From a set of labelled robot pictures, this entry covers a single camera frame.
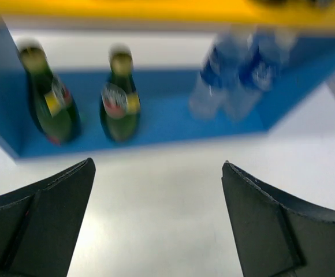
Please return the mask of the black gold can front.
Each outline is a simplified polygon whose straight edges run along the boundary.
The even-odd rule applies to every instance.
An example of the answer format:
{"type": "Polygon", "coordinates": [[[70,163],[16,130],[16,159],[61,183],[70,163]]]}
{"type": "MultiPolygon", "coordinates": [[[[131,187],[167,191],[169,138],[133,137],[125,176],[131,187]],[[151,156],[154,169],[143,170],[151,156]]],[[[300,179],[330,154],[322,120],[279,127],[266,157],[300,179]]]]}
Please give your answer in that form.
{"type": "Polygon", "coordinates": [[[306,2],[318,9],[326,9],[335,3],[335,0],[306,0],[306,2]]]}

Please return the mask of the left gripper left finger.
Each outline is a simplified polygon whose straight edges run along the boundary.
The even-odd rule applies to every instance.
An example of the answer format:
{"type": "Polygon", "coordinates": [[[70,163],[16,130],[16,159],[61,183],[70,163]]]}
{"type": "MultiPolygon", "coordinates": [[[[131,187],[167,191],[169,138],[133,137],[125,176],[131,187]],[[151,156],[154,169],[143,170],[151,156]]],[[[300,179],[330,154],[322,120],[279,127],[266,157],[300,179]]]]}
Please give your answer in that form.
{"type": "Polygon", "coordinates": [[[0,276],[67,276],[95,172],[88,158],[0,195],[0,276]]]}

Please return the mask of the green glass bottle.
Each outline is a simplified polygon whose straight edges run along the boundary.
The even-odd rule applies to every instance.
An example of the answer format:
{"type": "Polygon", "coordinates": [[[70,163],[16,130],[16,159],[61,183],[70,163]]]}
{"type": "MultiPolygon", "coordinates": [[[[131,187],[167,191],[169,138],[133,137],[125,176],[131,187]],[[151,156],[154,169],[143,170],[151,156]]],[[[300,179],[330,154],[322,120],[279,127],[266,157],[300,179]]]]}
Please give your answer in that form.
{"type": "Polygon", "coordinates": [[[100,122],[105,135],[116,143],[136,133],[140,119],[140,100],[132,77],[130,48],[115,44],[109,51],[110,74],[100,93],[100,122]]]}
{"type": "Polygon", "coordinates": [[[33,39],[17,45],[28,84],[28,107],[38,130],[52,143],[67,144],[81,133],[81,121],[71,93],[51,70],[41,44],[33,39]]]}

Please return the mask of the black gold can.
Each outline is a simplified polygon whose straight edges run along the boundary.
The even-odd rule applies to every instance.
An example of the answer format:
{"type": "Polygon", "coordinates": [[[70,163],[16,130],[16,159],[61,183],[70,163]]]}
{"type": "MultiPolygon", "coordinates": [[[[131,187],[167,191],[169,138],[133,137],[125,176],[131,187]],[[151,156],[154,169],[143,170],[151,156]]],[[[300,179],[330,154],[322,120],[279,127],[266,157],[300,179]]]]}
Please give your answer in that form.
{"type": "Polygon", "coordinates": [[[326,9],[335,3],[335,0],[306,0],[306,2],[318,9],[326,9]]]}
{"type": "Polygon", "coordinates": [[[251,0],[251,2],[267,8],[280,8],[286,6],[289,0],[251,0]]]}

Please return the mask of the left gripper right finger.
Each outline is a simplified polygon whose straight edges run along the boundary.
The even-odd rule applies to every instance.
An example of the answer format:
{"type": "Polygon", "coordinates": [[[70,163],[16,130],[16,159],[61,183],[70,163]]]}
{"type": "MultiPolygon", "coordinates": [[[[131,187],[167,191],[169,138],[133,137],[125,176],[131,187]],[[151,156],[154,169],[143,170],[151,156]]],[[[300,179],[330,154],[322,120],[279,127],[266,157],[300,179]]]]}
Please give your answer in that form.
{"type": "Polygon", "coordinates": [[[222,187],[244,276],[335,276],[335,210],[229,162],[222,187]]]}

